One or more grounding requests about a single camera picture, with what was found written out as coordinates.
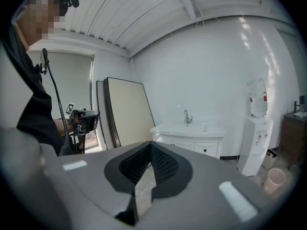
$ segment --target trash can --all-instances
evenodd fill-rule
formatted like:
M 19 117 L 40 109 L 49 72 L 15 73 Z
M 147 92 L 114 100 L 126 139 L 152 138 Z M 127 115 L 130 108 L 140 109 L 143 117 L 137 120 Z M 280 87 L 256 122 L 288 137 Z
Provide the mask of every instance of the trash can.
M 273 168 L 269 170 L 268 178 L 263 187 L 268 194 L 272 194 L 277 188 L 284 184 L 286 175 L 281 169 Z
M 265 155 L 264 160 L 262 162 L 263 167 L 267 170 L 272 168 L 277 156 L 278 154 L 275 151 L 268 149 L 267 154 Z

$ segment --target beige board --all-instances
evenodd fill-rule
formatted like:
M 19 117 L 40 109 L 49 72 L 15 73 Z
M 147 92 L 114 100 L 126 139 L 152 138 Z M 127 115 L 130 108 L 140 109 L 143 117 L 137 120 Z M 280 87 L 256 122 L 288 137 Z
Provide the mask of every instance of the beige board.
M 109 78 L 109 92 L 118 137 L 122 146 L 152 140 L 153 118 L 142 84 Z

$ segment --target white ceiling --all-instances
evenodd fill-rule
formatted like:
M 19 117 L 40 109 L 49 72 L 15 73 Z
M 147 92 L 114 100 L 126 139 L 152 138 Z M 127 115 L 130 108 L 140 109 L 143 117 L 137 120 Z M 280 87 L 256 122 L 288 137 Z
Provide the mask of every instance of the white ceiling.
M 79 0 L 65 30 L 127 50 L 128 57 L 181 27 L 230 15 L 257 15 L 292 23 L 276 0 Z

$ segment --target person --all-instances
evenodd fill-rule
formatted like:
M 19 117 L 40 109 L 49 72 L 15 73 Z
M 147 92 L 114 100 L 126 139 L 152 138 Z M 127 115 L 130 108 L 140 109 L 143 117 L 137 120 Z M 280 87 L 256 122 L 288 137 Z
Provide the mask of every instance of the person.
M 46 93 L 41 74 L 27 51 L 53 29 L 54 22 L 65 16 L 67 9 L 63 0 L 29 0 L 3 39 L 10 60 L 33 92 L 17 128 L 34 136 L 39 143 L 53 146 L 57 155 L 64 144 L 64 125 L 61 119 L 52 118 L 51 96 Z M 66 123 L 68 132 L 72 132 L 70 120 Z

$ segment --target floor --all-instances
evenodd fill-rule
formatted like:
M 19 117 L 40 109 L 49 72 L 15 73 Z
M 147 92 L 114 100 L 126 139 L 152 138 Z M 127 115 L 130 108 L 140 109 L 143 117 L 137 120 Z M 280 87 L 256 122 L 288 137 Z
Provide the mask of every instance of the floor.
M 237 160 L 224 160 L 224 162 L 235 167 L 237 164 Z M 274 193 L 271 194 L 271 197 L 273 199 L 276 199 L 295 185 L 295 182 L 299 177 L 300 170 L 298 165 L 293 165 L 291 169 L 288 170 L 287 161 L 281 155 L 277 157 L 273 168 L 281 169 L 286 175 L 286 182 Z M 261 166 L 258 171 L 258 174 L 255 176 L 250 176 L 249 179 L 254 181 L 259 186 L 263 187 L 263 183 L 265 182 L 267 176 L 268 170 Z M 143 177 L 135 186 L 135 197 L 139 218 L 141 218 L 142 215 L 144 215 L 144 213 L 146 212 L 146 210 L 151 206 L 151 189 L 155 186 L 156 184 L 154 179 L 154 170 L 152 166 L 149 166 L 148 169 L 145 171 Z

